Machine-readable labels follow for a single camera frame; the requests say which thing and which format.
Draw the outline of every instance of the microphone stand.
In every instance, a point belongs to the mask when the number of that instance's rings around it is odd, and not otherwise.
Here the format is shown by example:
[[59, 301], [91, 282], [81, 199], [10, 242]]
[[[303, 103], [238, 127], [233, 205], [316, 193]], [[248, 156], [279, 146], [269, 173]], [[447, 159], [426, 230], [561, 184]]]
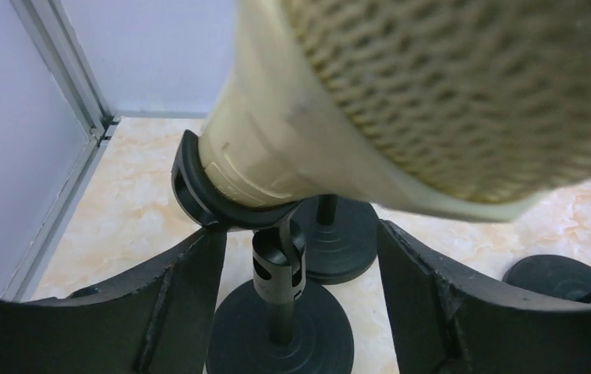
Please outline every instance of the microphone stand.
[[[315, 224], [307, 227], [313, 231], [303, 230], [292, 220], [301, 202], [268, 210], [251, 210], [233, 203], [219, 194], [204, 174], [198, 138], [192, 132], [185, 132], [177, 151], [172, 186], [181, 208], [206, 229], [254, 231], [253, 280], [236, 288], [215, 313], [207, 373], [350, 374], [354, 343], [344, 309], [322, 285], [309, 282], [305, 287], [310, 240], [316, 244], [318, 234], [327, 232], [317, 228], [344, 222], [335, 216], [337, 199], [324, 198], [318, 220], [316, 215], [309, 215], [309, 221]], [[374, 238], [376, 223], [377, 218], [370, 222]], [[376, 255], [375, 244], [368, 248], [367, 252], [373, 250], [367, 256], [370, 265]], [[363, 264], [360, 273], [366, 268], [368, 265]]]
[[317, 196], [300, 204], [293, 220], [305, 231], [307, 277], [313, 281], [352, 281], [376, 259], [378, 215], [369, 203]]

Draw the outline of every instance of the black metal pole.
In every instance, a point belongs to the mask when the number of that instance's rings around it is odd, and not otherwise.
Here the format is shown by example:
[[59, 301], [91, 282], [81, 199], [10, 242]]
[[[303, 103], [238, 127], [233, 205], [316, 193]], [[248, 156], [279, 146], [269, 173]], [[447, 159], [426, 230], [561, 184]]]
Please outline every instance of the black metal pole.
[[317, 222], [323, 226], [330, 226], [337, 213], [337, 195], [321, 195], [318, 199]]
[[287, 345], [293, 339], [293, 310], [295, 303], [269, 304], [268, 333], [271, 342]]

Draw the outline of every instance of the black round base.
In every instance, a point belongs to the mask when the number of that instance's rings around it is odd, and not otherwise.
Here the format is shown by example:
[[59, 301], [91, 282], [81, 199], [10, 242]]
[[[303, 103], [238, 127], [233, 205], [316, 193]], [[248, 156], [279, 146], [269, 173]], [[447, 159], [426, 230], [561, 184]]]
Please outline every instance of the black round base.
[[208, 346], [208, 374], [349, 374], [353, 334], [337, 299], [310, 282], [295, 302], [293, 339], [278, 346], [268, 339], [268, 305], [249, 281], [220, 305]]
[[563, 256], [530, 256], [512, 266], [502, 281], [537, 294], [575, 301], [591, 292], [591, 266]]
[[303, 202], [293, 215], [306, 238], [307, 277], [340, 284], [362, 275], [376, 259], [378, 216], [369, 203], [338, 198], [332, 225], [317, 222], [319, 199]]

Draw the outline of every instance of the mesh grille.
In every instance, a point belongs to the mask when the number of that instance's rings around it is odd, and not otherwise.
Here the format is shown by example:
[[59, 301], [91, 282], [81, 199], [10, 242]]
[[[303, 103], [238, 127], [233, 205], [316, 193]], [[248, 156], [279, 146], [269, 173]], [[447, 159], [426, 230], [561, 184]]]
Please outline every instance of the mesh grille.
[[501, 203], [591, 178], [590, 0], [283, 0], [311, 66], [403, 171]]

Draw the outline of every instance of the aluminum frame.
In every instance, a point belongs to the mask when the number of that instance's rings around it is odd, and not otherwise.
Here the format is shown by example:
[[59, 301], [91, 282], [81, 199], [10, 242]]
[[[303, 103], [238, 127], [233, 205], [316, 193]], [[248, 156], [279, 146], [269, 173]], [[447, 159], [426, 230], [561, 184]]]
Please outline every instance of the aluminum frame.
[[113, 120], [61, 1], [10, 2], [89, 140], [2, 295], [5, 300], [25, 302], [34, 293], [102, 156], [101, 142]]
[[10, 0], [83, 129], [100, 139], [111, 115], [59, 0]]

